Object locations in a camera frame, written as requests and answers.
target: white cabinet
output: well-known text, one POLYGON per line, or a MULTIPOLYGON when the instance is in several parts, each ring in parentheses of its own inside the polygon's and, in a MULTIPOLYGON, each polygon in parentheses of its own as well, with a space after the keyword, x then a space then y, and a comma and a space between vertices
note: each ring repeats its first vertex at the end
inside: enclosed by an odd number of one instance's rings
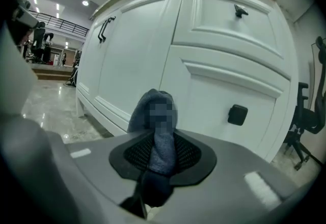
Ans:
POLYGON ((271 161, 293 116, 297 70, 286 20, 272 0, 114 0, 90 30, 77 82, 83 104, 124 134, 141 96, 170 93, 177 128, 247 147, 271 161), (235 5, 248 16, 235 15, 235 5), (106 41, 99 43, 101 25, 106 41), (248 109, 228 123, 233 105, 248 109))
POLYGON ((110 42, 112 31, 115 27, 115 20, 119 19, 120 12, 115 11, 110 15, 96 22, 91 30, 91 35, 83 48, 80 65, 89 69, 81 69, 78 73, 79 89, 93 102, 98 94, 98 85, 103 66, 103 59, 106 54, 107 45, 110 42))
POLYGON ((171 46, 160 90, 174 98, 177 128, 263 154, 265 147, 258 145, 268 142, 264 138, 275 107, 282 110, 281 115, 286 112, 287 99, 280 97, 288 87, 284 77, 248 59, 217 50, 171 46), (242 126, 228 123, 235 104, 248 109, 242 126))
POLYGON ((218 49, 264 64, 289 78, 276 3, 265 0, 183 0, 173 44, 218 49), (248 16, 238 18, 235 4, 248 16))
POLYGON ((181 0, 136 0, 115 20, 94 105, 123 130, 140 97, 159 88, 181 0))

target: wooden step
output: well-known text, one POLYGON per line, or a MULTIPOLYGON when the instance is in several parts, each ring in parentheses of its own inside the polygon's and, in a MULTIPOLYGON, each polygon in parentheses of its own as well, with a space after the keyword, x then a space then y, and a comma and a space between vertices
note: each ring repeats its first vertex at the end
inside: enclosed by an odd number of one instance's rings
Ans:
POLYGON ((36 73, 39 80, 59 80, 68 81, 70 75, 58 75, 58 74, 46 74, 46 73, 36 73))
POLYGON ((71 75, 71 71, 60 71, 51 69, 33 68, 35 74, 55 74, 55 75, 71 75))

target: staircase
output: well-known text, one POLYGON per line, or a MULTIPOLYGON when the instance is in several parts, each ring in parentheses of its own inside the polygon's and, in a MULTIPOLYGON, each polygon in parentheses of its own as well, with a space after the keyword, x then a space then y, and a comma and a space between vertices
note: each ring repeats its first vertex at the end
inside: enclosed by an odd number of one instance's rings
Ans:
POLYGON ((68 81, 72 67, 58 67, 58 66, 48 66, 48 65, 37 65, 32 66, 32 70, 37 75, 39 80, 59 80, 68 81))

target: black square knob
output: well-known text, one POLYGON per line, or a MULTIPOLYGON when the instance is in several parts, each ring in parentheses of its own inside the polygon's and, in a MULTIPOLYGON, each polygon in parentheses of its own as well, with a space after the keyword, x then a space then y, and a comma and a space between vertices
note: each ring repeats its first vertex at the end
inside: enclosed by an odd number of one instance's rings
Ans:
POLYGON ((230 124, 243 125, 248 113, 248 108, 235 104, 229 111, 228 122, 230 124))

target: black drawer knob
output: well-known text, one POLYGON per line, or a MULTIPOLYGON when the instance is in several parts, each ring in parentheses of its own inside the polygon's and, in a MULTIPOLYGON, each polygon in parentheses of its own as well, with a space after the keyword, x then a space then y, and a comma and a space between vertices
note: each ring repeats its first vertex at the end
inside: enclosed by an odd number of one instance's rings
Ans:
POLYGON ((243 125, 248 113, 248 108, 234 104, 229 111, 228 122, 235 125, 243 125))
POLYGON ((242 15, 247 15, 247 16, 249 15, 248 11, 244 6, 234 4, 234 7, 235 7, 235 16, 237 16, 238 18, 242 18, 242 15))

